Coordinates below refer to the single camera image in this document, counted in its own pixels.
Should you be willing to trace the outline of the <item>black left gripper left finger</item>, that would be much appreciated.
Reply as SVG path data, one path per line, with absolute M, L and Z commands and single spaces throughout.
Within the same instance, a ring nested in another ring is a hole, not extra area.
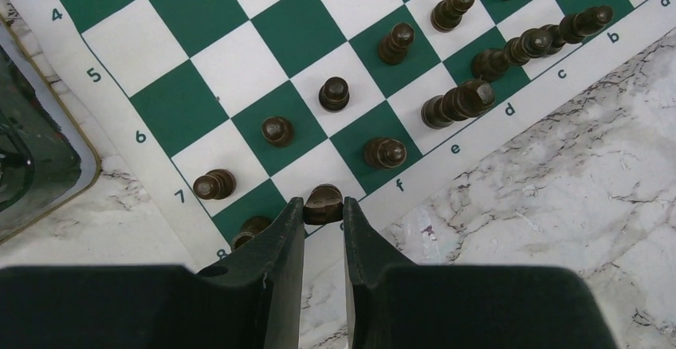
M 1 271 L 4 348 L 295 348 L 305 230 L 293 198 L 197 273 L 181 265 Z

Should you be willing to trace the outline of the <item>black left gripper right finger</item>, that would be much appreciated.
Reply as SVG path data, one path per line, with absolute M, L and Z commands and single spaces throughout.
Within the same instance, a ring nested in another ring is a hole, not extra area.
M 588 286 L 534 265 L 418 265 L 344 202 L 351 348 L 613 348 Z

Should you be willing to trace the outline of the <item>dark brown rook corner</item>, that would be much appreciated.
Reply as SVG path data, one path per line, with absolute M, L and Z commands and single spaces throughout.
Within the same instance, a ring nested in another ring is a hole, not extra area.
M 255 238 L 260 232 L 270 226 L 271 223 L 272 220 L 264 216 L 254 216 L 246 220 L 232 239 L 232 251 L 239 249 L 246 242 Z

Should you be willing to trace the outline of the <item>dark brown knight piece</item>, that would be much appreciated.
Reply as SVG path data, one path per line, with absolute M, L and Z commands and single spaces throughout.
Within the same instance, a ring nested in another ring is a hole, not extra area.
M 283 116 L 270 116 L 261 126 L 261 132 L 265 140 L 274 147 L 286 147 L 291 144 L 294 137 L 292 123 Z

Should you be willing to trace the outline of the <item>dark brown queen piece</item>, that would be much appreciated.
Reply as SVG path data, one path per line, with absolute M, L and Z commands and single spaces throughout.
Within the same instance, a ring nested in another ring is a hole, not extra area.
M 455 122 L 482 116 L 495 101 L 495 92 L 489 82 L 467 80 L 446 94 L 429 99 L 422 106 L 421 117 L 426 126 L 442 129 Z

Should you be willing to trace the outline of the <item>dark brown bishop piece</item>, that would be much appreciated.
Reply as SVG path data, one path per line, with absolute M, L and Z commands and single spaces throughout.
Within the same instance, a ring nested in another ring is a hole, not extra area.
M 583 12 L 566 15 L 561 22 L 541 26 L 552 36 L 547 56 L 558 53 L 566 44 L 575 45 L 595 35 L 611 23 L 614 10 L 610 6 L 593 6 Z

